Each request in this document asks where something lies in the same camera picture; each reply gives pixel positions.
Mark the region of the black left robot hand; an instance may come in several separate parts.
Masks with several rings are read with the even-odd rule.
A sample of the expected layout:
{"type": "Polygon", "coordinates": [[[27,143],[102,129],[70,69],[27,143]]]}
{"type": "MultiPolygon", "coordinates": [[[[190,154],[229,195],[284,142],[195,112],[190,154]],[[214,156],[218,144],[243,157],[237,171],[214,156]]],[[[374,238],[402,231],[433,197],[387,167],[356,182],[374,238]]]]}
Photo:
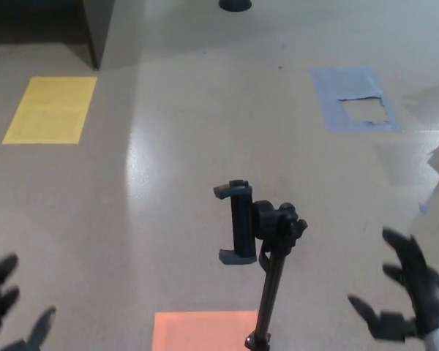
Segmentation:
{"type": "MultiPolygon", "coordinates": [[[[18,256],[16,253],[9,253],[0,259],[0,330],[3,319],[7,316],[13,306],[18,302],[20,289],[15,286],[2,291],[2,285],[13,274],[18,267],[18,256]]],[[[56,317],[56,307],[49,306],[34,323],[29,336],[26,339],[18,339],[11,344],[2,347],[1,350],[25,350],[38,351],[42,349],[45,340],[50,333],[56,317]]]]}

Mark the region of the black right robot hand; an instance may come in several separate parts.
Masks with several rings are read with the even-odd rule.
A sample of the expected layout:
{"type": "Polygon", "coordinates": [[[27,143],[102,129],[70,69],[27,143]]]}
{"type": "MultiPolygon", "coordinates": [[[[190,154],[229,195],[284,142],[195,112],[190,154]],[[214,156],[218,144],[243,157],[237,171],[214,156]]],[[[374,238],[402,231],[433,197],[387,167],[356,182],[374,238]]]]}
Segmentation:
{"type": "Polygon", "coordinates": [[[401,285],[410,297],[414,317],[406,320],[399,312],[376,313],[365,301],[348,295],[353,308],[366,322],[372,337],[381,341],[423,341],[426,350],[439,350],[439,273],[427,264],[414,238],[384,227],[384,241],[396,252],[400,265],[383,264],[387,277],[401,285]]]}

